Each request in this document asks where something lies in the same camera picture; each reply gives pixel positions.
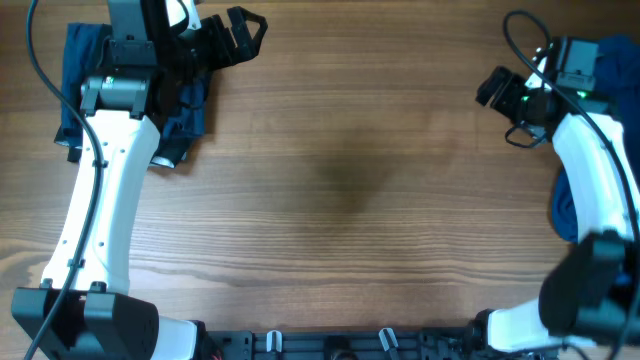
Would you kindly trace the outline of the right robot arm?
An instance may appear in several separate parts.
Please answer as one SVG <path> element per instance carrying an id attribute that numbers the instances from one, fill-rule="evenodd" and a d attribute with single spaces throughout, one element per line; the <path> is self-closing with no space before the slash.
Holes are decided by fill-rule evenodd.
<path id="1" fill-rule="evenodd" d="M 245 359 L 555 359 L 639 342 L 639 191 L 613 103 L 596 91 L 596 42 L 543 32 L 526 58 L 529 77 L 497 67 L 476 99 L 507 117 L 531 145 L 560 158 L 574 204 L 577 240 L 539 295 L 486 309 L 463 327 L 360 333 L 244 333 Z"/>

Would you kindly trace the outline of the black polo shirt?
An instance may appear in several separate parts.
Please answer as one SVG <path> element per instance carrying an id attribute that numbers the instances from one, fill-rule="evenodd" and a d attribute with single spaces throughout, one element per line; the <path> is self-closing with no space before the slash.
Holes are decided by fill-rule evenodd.
<path id="1" fill-rule="evenodd" d="M 211 78 L 211 73 L 205 73 L 186 83 L 176 83 L 169 76 L 163 79 L 154 91 L 156 113 L 151 116 L 160 140 L 164 127 L 172 122 L 203 124 L 205 133 L 205 108 Z"/>

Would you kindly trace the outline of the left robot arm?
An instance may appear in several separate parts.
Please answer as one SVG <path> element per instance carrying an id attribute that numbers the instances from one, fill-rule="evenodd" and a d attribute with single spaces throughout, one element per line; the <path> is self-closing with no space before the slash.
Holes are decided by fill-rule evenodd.
<path id="1" fill-rule="evenodd" d="M 60 128 L 79 170 L 60 240 L 36 288 L 12 315 L 31 352 L 50 359 L 220 359 L 199 321 L 163 317 L 129 293 L 129 250 L 146 171 L 181 90 L 253 59 L 266 20 L 241 7 L 200 18 L 192 1 L 112 1 L 87 59 L 66 69 Z"/>

